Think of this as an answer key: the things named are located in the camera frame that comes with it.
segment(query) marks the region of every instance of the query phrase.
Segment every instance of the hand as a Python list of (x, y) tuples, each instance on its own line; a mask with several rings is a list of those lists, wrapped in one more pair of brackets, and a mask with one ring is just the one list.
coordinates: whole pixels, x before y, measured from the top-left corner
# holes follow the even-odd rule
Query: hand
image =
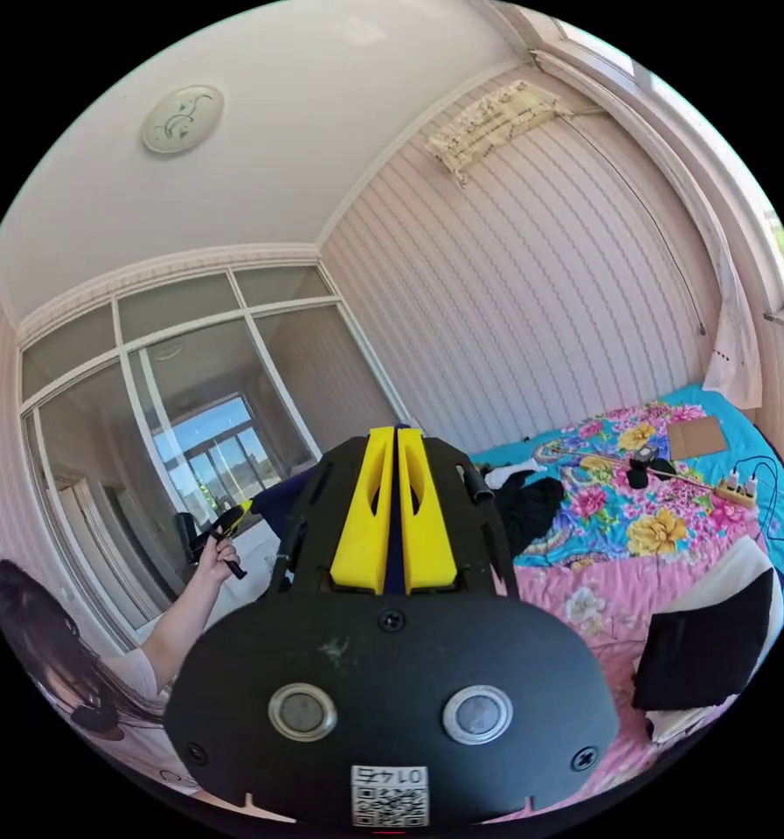
[(208, 579), (215, 580), (218, 584), (224, 583), (232, 576), (232, 570), (225, 563), (233, 561), (239, 564), (237, 551), (231, 539), (217, 539), (209, 536), (202, 555), (199, 557), (198, 573)]

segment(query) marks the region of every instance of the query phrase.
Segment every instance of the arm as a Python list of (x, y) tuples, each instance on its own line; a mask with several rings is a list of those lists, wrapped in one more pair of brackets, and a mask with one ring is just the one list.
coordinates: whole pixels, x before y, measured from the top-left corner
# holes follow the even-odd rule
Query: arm
[(217, 602), (219, 587), (232, 575), (226, 560), (237, 561), (237, 552), (230, 539), (217, 542), (209, 537), (197, 570), (179, 599), (158, 619), (142, 652), (156, 674), (156, 688), (162, 691), (178, 673), (184, 658), (197, 638)]

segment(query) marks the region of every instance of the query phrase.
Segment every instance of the window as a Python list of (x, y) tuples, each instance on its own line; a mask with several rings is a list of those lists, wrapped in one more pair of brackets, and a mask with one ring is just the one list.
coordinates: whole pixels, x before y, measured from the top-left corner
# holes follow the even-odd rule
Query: window
[(228, 274), (191, 277), (122, 297), (121, 333), (132, 341), (185, 321), (218, 315), (238, 307)]
[(759, 214), (760, 223), (767, 232), (771, 247), (782, 271), (784, 285), (784, 226), (776, 210), (770, 203), (765, 191), (746, 167), (735, 149), (724, 139), (715, 127), (688, 100), (681, 96), (671, 85), (664, 82), (653, 73), (650, 74), (651, 90), (669, 107), (676, 111), (709, 146), (721, 163), (727, 168), (730, 176), (744, 192), (751, 206)]
[[(228, 267), (113, 296), (24, 351), (39, 501), (110, 637), (131, 645), (184, 590), (186, 514), (201, 531), (310, 468), (319, 443), (397, 421), (338, 303), (316, 266)], [(257, 579), (266, 528), (238, 535)]]
[(112, 307), (99, 306), (39, 338), (22, 358), (22, 398), (91, 358), (114, 349)]
[(629, 76), (634, 74), (634, 61), (629, 55), (626, 55), (621, 50), (617, 50), (607, 41), (602, 41), (601, 38), (596, 38), (589, 32), (584, 32), (583, 29), (568, 24), (566, 21), (556, 20), (556, 23), (564, 33), (566, 40), (572, 41), (574, 44), (580, 44), (610, 64), (619, 67), (620, 70), (624, 70)]

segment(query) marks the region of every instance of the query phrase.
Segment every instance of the blue bedsheet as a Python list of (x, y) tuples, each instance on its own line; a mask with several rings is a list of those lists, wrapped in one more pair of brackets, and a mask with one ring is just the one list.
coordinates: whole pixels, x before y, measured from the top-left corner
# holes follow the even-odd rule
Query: blue bedsheet
[[(660, 457), (669, 459), (668, 423), (704, 415), (718, 418), (728, 448), (676, 461), (678, 472), (714, 485), (745, 458), (754, 460), (739, 465), (743, 479), (758, 464), (767, 464), (776, 474), (779, 493), (774, 493), (770, 469), (758, 466), (758, 514), (676, 480), (660, 482), (652, 477), (646, 489), (633, 490), (625, 480), (626, 468), (591, 456), (624, 458), (649, 443), (659, 447)], [(564, 483), (566, 499), (550, 533), (531, 543), (516, 558), (518, 565), (573, 565), (639, 554), (717, 550), (744, 533), (756, 537), (762, 530), (783, 580), (784, 597), (784, 468), (758, 429), (720, 394), (689, 385), (656, 402), (608, 412), (528, 442), (491, 448), (471, 455), (471, 460), (503, 466), (529, 457), (546, 467), (529, 482), (556, 477)]]

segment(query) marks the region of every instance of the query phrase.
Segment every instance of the qr code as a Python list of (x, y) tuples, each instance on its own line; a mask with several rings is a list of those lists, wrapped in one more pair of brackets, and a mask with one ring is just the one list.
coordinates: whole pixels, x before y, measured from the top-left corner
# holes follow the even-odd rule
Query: qr code
[(429, 787), (352, 787), (357, 827), (415, 828), (429, 824)]

